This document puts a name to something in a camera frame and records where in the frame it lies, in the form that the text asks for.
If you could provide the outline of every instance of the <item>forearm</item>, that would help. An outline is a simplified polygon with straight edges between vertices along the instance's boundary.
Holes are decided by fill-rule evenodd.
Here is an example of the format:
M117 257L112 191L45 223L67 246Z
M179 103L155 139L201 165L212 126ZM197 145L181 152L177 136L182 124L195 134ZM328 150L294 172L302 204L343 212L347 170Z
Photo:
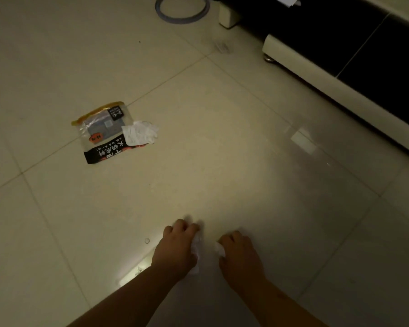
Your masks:
M68 327L144 327L175 284L166 271L150 266Z
M326 327L267 279L253 282L239 295L262 327Z

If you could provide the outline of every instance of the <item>white tissue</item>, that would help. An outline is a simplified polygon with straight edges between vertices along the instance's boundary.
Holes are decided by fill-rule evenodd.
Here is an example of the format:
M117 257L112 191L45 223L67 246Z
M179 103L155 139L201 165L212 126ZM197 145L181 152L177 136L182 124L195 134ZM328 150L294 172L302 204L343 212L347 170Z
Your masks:
M224 257L224 258L226 257L226 251L224 250L224 247L218 242L215 242L214 250L218 256Z
M198 252L198 244L200 243L200 237L198 233L195 234L191 243L191 253L197 256L197 264L189 271L189 275L198 274L198 261L200 260L200 254Z
M148 121L134 121L133 125L121 126L128 146L140 146L147 143L154 143L159 131L157 126L154 126Z

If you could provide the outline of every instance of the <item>cable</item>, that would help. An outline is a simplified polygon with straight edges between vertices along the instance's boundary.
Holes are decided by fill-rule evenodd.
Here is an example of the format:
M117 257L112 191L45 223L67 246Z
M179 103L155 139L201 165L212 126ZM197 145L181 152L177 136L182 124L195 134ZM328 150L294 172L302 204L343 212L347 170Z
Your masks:
M160 10L160 5L162 4L164 0L156 0L156 3L154 5L154 9L156 10L158 16L162 18L164 21L171 23L171 24L190 24L194 23L198 20L201 20L206 14L209 12L209 9L211 8L211 3L209 0L203 0L206 4L204 5L204 8L197 14L191 17L185 17L185 18L176 18L176 17L170 17L162 13Z

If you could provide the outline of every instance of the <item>crumpled tissue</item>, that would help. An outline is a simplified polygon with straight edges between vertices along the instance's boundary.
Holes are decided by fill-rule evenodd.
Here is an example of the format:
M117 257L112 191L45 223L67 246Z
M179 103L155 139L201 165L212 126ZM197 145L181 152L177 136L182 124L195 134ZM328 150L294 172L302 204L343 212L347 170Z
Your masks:
M134 121L133 125L121 126L128 146L141 146L154 143L158 127L148 121Z

